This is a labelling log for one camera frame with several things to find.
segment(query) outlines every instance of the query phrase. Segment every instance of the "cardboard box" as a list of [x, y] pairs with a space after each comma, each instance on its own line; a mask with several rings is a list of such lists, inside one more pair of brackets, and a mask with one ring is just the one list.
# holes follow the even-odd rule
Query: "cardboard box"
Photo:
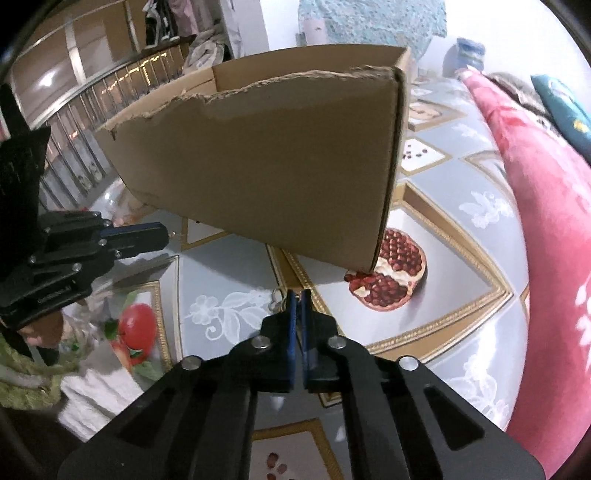
[[194, 72], [96, 139], [143, 202], [372, 271], [407, 123], [410, 52], [323, 45]]

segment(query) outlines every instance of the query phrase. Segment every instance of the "white cloth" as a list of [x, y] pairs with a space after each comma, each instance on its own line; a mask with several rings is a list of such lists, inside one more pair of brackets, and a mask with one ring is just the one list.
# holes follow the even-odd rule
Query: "white cloth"
[[121, 365], [109, 342], [101, 342], [78, 373], [61, 382], [67, 402], [59, 422], [87, 441], [142, 394], [131, 374]]

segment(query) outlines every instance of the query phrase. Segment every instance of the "metal railing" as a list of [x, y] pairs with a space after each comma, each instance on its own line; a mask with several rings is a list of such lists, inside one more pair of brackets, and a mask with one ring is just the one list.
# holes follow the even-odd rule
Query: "metal railing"
[[42, 210], [89, 207], [116, 173], [94, 138], [96, 129], [140, 97], [182, 75], [192, 38], [146, 49], [89, 78], [54, 102], [33, 128], [51, 127]]

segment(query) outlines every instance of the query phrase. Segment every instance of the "screw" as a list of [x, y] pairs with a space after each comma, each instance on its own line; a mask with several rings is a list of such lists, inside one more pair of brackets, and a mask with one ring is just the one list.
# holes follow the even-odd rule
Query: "screw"
[[264, 335], [258, 335], [251, 340], [252, 346], [257, 350], [264, 350], [271, 346], [271, 340]]
[[404, 368], [410, 372], [418, 368], [418, 360], [410, 355], [403, 356], [398, 360], [398, 364], [400, 365], [400, 368]]
[[203, 361], [197, 355], [186, 356], [181, 361], [181, 366], [185, 370], [196, 370], [201, 366]]
[[341, 337], [340, 335], [335, 335], [334, 337], [329, 338], [328, 344], [331, 348], [344, 348], [345, 345], [347, 345], [347, 339], [345, 337]]

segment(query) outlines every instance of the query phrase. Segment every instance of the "pink blanket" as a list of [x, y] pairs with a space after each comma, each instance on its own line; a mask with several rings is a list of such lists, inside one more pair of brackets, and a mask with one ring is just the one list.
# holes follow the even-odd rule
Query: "pink blanket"
[[550, 477], [591, 424], [591, 169], [480, 73], [463, 76], [505, 161], [530, 271], [528, 350], [507, 432]]

